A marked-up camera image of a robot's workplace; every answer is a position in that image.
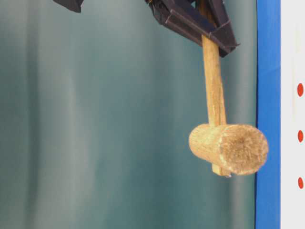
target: blue tape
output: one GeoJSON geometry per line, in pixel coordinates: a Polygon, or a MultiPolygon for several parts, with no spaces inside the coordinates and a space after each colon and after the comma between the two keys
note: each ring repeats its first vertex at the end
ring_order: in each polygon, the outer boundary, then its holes
{"type": "Polygon", "coordinates": [[[256,229],[280,229],[281,1],[257,1],[257,127],[269,144],[256,175],[256,229]]]}

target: teal backdrop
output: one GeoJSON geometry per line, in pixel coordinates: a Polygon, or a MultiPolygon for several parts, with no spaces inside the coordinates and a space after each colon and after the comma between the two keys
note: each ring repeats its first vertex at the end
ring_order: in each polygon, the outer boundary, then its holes
{"type": "MultiPolygon", "coordinates": [[[[201,48],[143,0],[0,1],[0,228],[254,229],[254,176],[191,153],[201,48]]],[[[229,123],[255,125],[256,2],[226,2],[229,123]]]]}

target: wooden mallet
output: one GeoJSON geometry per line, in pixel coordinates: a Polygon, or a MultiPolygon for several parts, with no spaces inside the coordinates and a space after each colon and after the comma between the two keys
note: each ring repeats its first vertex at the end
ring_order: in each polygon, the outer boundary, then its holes
{"type": "MultiPolygon", "coordinates": [[[[201,1],[199,10],[213,21],[205,0],[201,1]]],[[[253,126],[226,124],[219,49],[205,36],[202,42],[209,124],[191,132],[190,149],[197,157],[212,163],[213,172],[220,176],[255,173],[266,161],[267,140],[253,126]]]]}

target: wooden handle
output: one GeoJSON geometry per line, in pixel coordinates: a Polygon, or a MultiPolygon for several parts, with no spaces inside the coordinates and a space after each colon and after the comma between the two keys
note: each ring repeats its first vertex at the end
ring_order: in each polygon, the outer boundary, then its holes
{"type": "MultiPolygon", "coordinates": [[[[199,11],[208,20],[213,22],[212,16],[208,11],[205,0],[201,0],[199,11]]],[[[224,90],[221,79],[221,66],[219,60],[219,48],[213,41],[202,36],[204,75],[206,87],[206,100],[209,116],[209,125],[218,126],[226,124],[224,90]]],[[[230,176],[230,171],[212,164],[214,173],[220,176],[230,176]]]]}

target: red dot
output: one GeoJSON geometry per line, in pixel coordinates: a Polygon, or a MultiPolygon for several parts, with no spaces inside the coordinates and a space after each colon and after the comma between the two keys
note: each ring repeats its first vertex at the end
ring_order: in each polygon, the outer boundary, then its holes
{"type": "Polygon", "coordinates": [[[303,141],[303,132],[302,130],[299,130],[299,133],[297,133],[297,138],[299,139],[299,142],[302,142],[303,141]]]}
{"type": "Polygon", "coordinates": [[[302,189],[304,187],[302,178],[299,178],[298,183],[299,183],[300,189],[302,189]]]}
{"type": "Polygon", "coordinates": [[[297,94],[301,97],[303,95],[303,92],[304,92],[303,84],[299,83],[299,85],[297,86],[297,94]]]}

